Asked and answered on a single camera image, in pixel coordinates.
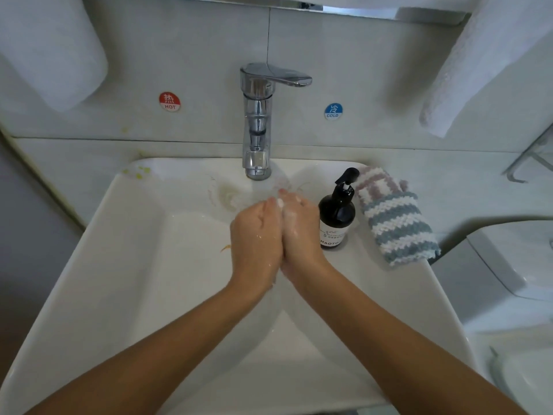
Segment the person's left hand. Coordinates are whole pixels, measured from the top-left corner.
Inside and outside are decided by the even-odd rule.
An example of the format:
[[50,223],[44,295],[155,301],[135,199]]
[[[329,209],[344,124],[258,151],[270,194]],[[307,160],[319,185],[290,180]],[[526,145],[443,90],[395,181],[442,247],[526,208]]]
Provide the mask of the person's left hand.
[[283,256],[282,214],[273,197],[238,213],[231,223],[229,286],[261,297],[273,286]]

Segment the chrome faucet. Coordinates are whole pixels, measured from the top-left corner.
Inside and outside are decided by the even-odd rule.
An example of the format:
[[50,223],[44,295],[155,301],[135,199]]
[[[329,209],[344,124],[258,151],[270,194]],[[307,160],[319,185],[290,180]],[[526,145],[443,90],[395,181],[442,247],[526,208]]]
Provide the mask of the chrome faucet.
[[252,62],[240,68],[245,112],[242,167],[250,179],[265,180],[271,175],[271,109],[276,83],[305,87],[312,81],[307,74],[264,62]]

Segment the toilet seat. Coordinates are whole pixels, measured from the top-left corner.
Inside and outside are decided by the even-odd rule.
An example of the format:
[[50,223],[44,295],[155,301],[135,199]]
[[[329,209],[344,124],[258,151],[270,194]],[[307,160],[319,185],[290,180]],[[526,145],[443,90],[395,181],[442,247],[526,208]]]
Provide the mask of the toilet seat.
[[498,387],[530,415],[553,414],[553,348],[498,356],[491,369]]

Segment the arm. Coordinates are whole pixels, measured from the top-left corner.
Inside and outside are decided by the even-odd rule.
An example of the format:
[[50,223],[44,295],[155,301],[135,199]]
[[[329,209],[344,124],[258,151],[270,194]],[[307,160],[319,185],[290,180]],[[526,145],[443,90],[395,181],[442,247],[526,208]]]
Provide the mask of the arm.
[[336,271],[319,246],[318,207],[303,198],[298,201],[294,194],[281,195],[284,273],[401,414],[525,414],[479,374]]
[[228,286],[68,383],[28,414],[157,412],[272,286],[282,259],[280,215],[274,198],[238,214],[231,224],[233,274]]

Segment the tile wall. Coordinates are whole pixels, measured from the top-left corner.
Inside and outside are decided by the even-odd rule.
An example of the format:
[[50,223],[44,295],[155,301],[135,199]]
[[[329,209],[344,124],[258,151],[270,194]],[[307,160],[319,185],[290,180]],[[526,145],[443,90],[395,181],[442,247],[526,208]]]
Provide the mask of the tile wall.
[[[448,136],[418,113],[460,27],[405,24],[194,0],[85,0],[107,80],[65,113],[42,103],[0,57],[0,125],[88,222],[113,176],[145,156],[241,155],[239,67],[269,61],[314,78],[278,87],[273,156],[352,160],[411,181],[450,245],[488,223],[553,218],[553,178],[501,173],[553,122],[553,35],[472,99]],[[176,93],[176,113],[159,93]],[[325,107],[340,102],[336,121]]]

